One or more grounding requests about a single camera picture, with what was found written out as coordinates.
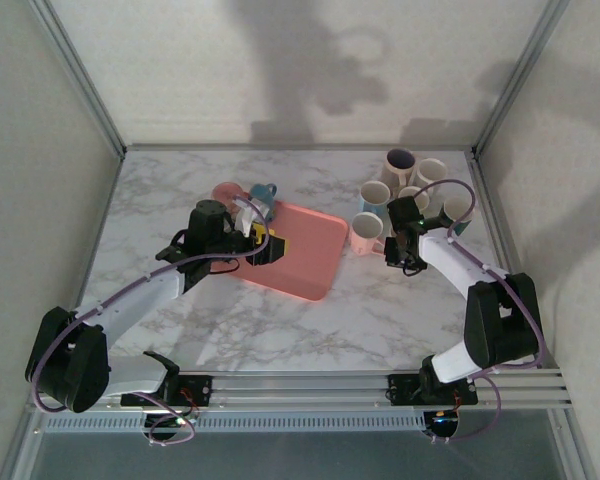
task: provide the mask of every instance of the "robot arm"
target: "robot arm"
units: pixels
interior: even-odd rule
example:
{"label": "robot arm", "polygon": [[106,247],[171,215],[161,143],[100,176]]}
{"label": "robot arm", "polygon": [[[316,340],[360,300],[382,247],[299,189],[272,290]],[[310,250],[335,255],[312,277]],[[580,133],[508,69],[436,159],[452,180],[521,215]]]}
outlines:
{"label": "robot arm", "polygon": [[[73,312],[56,307],[43,317],[26,379],[33,381],[43,355],[72,325],[75,328],[40,370],[40,391],[76,413],[87,410],[103,396],[130,392],[157,392],[170,401],[179,390],[177,365],[154,352],[116,358],[109,357],[108,350],[149,312],[185,294],[206,277],[213,261],[245,256],[241,254],[256,250],[257,254],[245,256],[252,265],[264,265],[282,257],[285,240],[270,234],[263,248],[264,227],[252,222],[253,216],[249,216],[236,229],[224,205],[212,200],[198,202],[188,228],[178,232],[170,245],[156,255],[163,268],[154,271],[153,276],[147,275],[145,281],[125,287],[114,295],[115,300],[112,297],[103,304],[82,305]],[[170,267],[165,262],[175,265]],[[95,315],[76,325],[76,319],[94,311]]]}
{"label": "robot arm", "polygon": [[[522,312],[486,269],[476,266],[451,244],[460,241],[447,238],[448,223],[439,217],[425,220],[413,197],[394,200],[388,209],[396,237],[386,241],[387,264],[401,267],[407,276],[431,265],[467,300],[463,340],[446,352],[423,360],[420,401],[444,404],[466,377],[538,352],[536,335]],[[510,275],[492,266],[489,270],[505,279],[540,325],[533,281],[524,273]]]}

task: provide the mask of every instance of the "glass panel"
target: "glass panel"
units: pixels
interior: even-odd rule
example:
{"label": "glass panel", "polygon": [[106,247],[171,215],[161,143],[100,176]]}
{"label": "glass panel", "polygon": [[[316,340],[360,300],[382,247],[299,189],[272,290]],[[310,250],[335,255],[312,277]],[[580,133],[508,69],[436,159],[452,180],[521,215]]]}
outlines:
{"label": "glass panel", "polygon": [[[461,431],[493,412],[462,412]],[[506,411],[484,436],[431,445],[419,432],[200,434],[151,447],[137,434],[47,434],[34,479],[565,478],[545,411]]]}

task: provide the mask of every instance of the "mug handle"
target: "mug handle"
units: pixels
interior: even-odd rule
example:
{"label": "mug handle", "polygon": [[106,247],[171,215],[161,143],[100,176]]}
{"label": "mug handle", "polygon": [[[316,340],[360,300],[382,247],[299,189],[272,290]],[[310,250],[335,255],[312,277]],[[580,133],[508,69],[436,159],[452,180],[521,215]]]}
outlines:
{"label": "mug handle", "polygon": [[[378,250],[376,250],[376,246],[382,247],[382,251],[379,252]],[[384,255],[384,242],[376,240],[376,242],[373,244],[373,247],[371,247],[371,253],[375,253],[376,255]]]}
{"label": "mug handle", "polygon": [[416,175],[418,175],[418,165],[420,164],[420,160],[416,158],[416,163],[411,170],[411,175],[409,176],[409,181],[407,182],[408,187],[412,187],[416,184]]}

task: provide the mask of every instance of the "marble table surface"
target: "marble table surface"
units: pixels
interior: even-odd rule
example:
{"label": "marble table surface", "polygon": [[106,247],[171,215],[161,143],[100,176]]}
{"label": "marble table surface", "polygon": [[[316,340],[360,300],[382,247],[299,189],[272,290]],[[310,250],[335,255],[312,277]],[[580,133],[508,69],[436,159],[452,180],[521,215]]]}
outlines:
{"label": "marble table surface", "polygon": [[[114,192],[84,301],[104,299],[155,266],[154,255],[186,228],[198,200],[215,185],[247,189],[274,182],[277,199],[350,221],[358,189],[378,178],[384,151],[130,152]],[[449,176],[471,181],[462,152],[438,158]],[[443,186],[427,213],[457,186]],[[462,238],[493,261],[480,211]],[[417,369],[422,359],[462,338],[465,302],[435,269],[414,278],[381,256],[345,245],[332,290],[308,302],[229,275],[207,277],[148,314],[112,355],[161,353],[184,370],[352,371]]]}

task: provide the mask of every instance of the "cable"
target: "cable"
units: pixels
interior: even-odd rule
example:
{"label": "cable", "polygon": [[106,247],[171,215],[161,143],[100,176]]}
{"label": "cable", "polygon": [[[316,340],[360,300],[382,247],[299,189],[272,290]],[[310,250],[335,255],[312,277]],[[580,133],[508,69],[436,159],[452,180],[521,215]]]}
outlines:
{"label": "cable", "polygon": [[196,409],[196,416],[200,415],[200,409],[198,408],[198,406],[196,405],[196,402],[193,401],[193,394],[191,393],[191,390],[189,390],[188,388],[181,388],[180,389],[180,394],[187,399],[187,402],[189,402],[189,411],[187,411],[187,413],[183,413],[183,415],[185,417],[188,417],[189,415],[191,415],[191,413],[193,412],[193,409]]}
{"label": "cable", "polygon": [[55,350],[62,344],[62,342],[69,336],[69,334],[72,331],[74,331],[76,328],[78,328],[78,326],[80,326],[83,322],[89,320],[90,318],[94,317],[98,313],[101,313],[104,309],[109,308],[116,301],[118,301],[121,297],[123,297],[127,293],[131,292],[135,288],[139,287],[143,283],[148,282],[152,278],[155,278],[166,272],[169,272],[178,267],[181,267],[182,265],[186,265],[187,263],[196,262],[199,260],[208,260],[208,259],[212,259],[212,258],[230,259],[230,258],[250,257],[252,255],[256,255],[256,254],[260,253],[262,250],[264,250],[267,247],[267,244],[269,243],[269,227],[267,225],[266,219],[264,218],[262,213],[260,213],[260,210],[258,210],[258,208],[253,203],[251,203],[249,200],[247,200],[244,197],[235,196],[233,200],[234,200],[234,203],[236,203],[237,205],[242,204],[241,206],[243,208],[246,206],[246,207],[249,207],[254,210],[256,216],[258,217],[258,220],[264,226],[265,236],[264,236],[264,240],[263,240],[262,244],[260,246],[258,246],[257,248],[255,248],[254,250],[252,250],[250,252],[246,252],[246,253],[205,253],[202,255],[196,255],[194,257],[185,258],[183,260],[180,260],[175,263],[171,263],[164,267],[160,267],[160,268],[154,270],[153,272],[151,272],[150,274],[148,274],[147,276],[140,277],[137,280],[128,284],[127,286],[121,288],[116,293],[114,293],[109,298],[107,298],[105,301],[103,301],[101,304],[99,304],[97,307],[92,308],[88,312],[86,312],[83,315],[81,315],[80,317],[76,318],[64,330],[62,330],[62,332],[60,332],[60,334],[53,340],[53,342],[51,342],[51,345],[49,345],[49,348],[47,348],[47,350],[44,352],[42,357],[40,357],[38,365],[36,365],[36,368],[33,372],[33,376],[31,378],[31,395],[33,396],[33,403],[35,403],[35,405],[40,410],[42,410],[43,412],[46,412],[46,413],[57,413],[57,412],[62,412],[63,410],[66,410],[65,406],[52,408],[52,407],[48,407],[47,405],[42,403],[42,399],[40,398],[40,392],[38,391],[38,384],[40,383],[40,376],[42,375],[42,369],[44,368],[46,363],[49,361],[49,358],[51,358],[51,355],[53,355],[53,352],[55,352]]}
{"label": "cable", "polygon": [[[502,413],[502,399],[500,397],[500,390],[498,389],[498,386],[487,375],[483,375],[477,378],[483,378],[484,380],[489,382],[491,388],[493,388],[493,392],[496,394],[496,414],[491,420],[491,422],[485,425],[484,427],[479,428],[475,432],[467,433],[466,435],[460,435],[459,437],[445,437],[445,443],[462,442],[464,440],[470,440],[474,437],[477,437],[478,435],[482,435],[483,433],[487,433],[489,430],[496,426],[498,420],[500,419],[500,414]],[[436,438],[437,437],[434,435],[431,443],[435,443]]]}
{"label": "cable", "polygon": [[[149,434],[147,435],[149,437],[150,444],[156,443],[163,447],[168,447],[169,445],[177,445],[178,443],[188,442],[189,440],[193,439],[193,437],[196,436],[196,429],[193,426],[193,423],[191,423],[191,421],[185,415],[176,412],[173,408],[171,408],[169,405],[164,403],[162,400],[158,400],[153,395],[149,395],[148,393],[144,393],[144,392],[133,392],[132,395],[135,395],[140,398],[144,398],[145,400],[153,403],[154,405],[157,405],[160,408],[164,408],[167,412],[169,412],[168,414],[164,415],[163,417],[160,417],[153,425],[151,425],[151,428],[149,429]],[[153,436],[153,432],[155,431],[156,427],[158,425],[160,425],[161,423],[163,423],[167,420],[170,420],[172,418],[179,418],[182,421],[184,421],[185,425],[187,427],[189,427],[189,435],[187,435],[186,437],[181,438],[179,440],[170,440],[170,441],[156,440],[156,438]]]}

